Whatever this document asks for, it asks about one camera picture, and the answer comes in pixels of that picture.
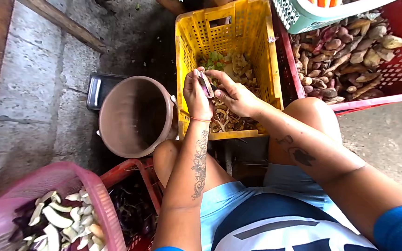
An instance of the blue sleeve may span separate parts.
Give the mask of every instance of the blue sleeve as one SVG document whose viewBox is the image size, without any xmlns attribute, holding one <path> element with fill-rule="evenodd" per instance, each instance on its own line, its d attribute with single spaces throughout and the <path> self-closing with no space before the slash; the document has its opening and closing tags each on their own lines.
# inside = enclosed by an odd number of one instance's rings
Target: blue sleeve
<svg viewBox="0 0 402 251">
<path fill-rule="evenodd" d="M 156 248 L 154 251 L 184 251 L 184 250 L 174 247 L 163 247 L 163 248 Z"/>
<path fill-rule="evenodd" d="M 402 250 L 402 206 L 385 212 L 377 219 L 373 236 L 380 250 Z"/>
</svg>

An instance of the light blue shorts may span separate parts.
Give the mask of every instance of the light blue shorts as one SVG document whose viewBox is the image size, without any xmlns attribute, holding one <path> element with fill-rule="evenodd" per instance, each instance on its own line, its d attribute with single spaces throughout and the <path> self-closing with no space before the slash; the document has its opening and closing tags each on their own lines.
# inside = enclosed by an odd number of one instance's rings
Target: light blue shorts
<svg viewBox="0 0 402 251">
<path fill-rule="evenodd" d="M 359 234 L 321 186 L 300 167 L 270 163 L 263 187 L 247 188 L 236 181 L 204 192 L 201 203 L 202 250 L 209 251 L 212 248 L 215 230 L 233 209 L 248 198 L 266 192 L 290 196 L 309 203 Z"/>
</svg>

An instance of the thigh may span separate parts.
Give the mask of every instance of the thigh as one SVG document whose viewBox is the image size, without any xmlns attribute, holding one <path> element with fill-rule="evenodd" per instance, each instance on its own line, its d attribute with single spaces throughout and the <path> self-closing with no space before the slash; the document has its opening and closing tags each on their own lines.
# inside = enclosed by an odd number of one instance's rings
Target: thigh
<svg viewBox="0 0 402 251">
<path fill-rule="evenodd" d="M 164 187 L 167 186 L 171 171 L 173 170 L 179 156 L 181 146 L 182 141 L 180 140 L 166 140 L 160 143 L 153 152 L 154 170 Z M 236 181 L 232 176 L 227 174 L 227 172 L 209 154 L 207 154 L 206 157 L 205 175 L 204 191 L 208 191 L 216 186 L 228 182 Z"/>
<path fill-rule="evenodd" d="M 336 115 L 322 100 L 313 97 L 298 99 L 289 104 L 283 112 L 342 144 Z M 274 164 L 296 165 L 288 153 L 272 138 L 269 140 L 268 159 Z"/>
</svg>

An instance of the tattoo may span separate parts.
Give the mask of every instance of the tattoo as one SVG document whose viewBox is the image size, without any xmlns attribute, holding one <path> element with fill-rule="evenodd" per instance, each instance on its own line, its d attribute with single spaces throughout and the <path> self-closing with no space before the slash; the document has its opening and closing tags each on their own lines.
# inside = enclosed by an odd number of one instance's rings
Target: tattoo
<svg viewBox="0 0 402 251">
<path fill-rule="evenodd" d="M 291 147 L 288 148 L 288 152 L 293 155 L 294 159 L 300 164 L 304 164 L 308 167 L 312 167 L 313 165 L 310 163 L 312 160 L 316 160 L 313 156 L 311 156 L 307 151 L 299 148 L 299 147 Z"/>
<path fill-rule="evenodd" d="M 288 143 L 291 144 L 294 142 L 293 137 L 291 137 L 291 135 L 286 135 L 285 137 L 283 137 L 283 139 L 276 139 L 276 142 L 279 143 L 280 145 L 282 145 L 282 143 Z"/>
<path fill-rule="evenodd" d="M 195 193 L 192 195 L 193 200 L 201 196 L 202 190 L 205 185 L 205 159 L 207 151 L 207 139 L 209 131 L 203 130 L 201 139 L 196 142 L 196 153 L 193 158 L 192 170 L 195 170 L 195 184 L 193 190 Z"/>
</svg>

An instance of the pink plastic basket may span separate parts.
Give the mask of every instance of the pink plastic basket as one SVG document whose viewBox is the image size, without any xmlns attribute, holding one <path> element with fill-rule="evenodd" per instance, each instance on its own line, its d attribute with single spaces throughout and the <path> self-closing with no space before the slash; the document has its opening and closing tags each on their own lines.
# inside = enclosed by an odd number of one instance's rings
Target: pink plastic basket
<svg viewBox="0 0 402 251">
<path fill-rule="evenodd" d="M 389 3 L 381 9 L 383 11 L 382 16 L 389 20 L 389 32 L 402 37 L 402 0 Z M 305 93 L 297 75 L 288 33 L 275 13 L 272 14 L 272 20 L 274 33 L 279 37 L 276 41 L 276 48 L 284 96 L 283 102 L 289 104 L 293 99 L 304 98 Z M 392 61 L 382 63 L 378 68 L 378 71 L 383 74 L 379 88 L 386 96 L 331 105 L 330 107 L 336 115 L 402 101 L 402 48 L 395 52 L 396 56 Z"/>
<path fill-rule="evenodd" d="M 17 181 L 0 197 L 0 251 L 13 251 L 17 248 L 8 241 L 16 227 L 12 223 L 16 217 L 13 213 L 16 208 L 52 190 L 57 190 L 61 197 L 65 197 L 78 192 L 82 186 L 86 188 L 99 216 L 108 250 L 126 251 L 119 220 L 102 180 L 93 172 L 71 162 L 42 167 Z"/>
</svg>

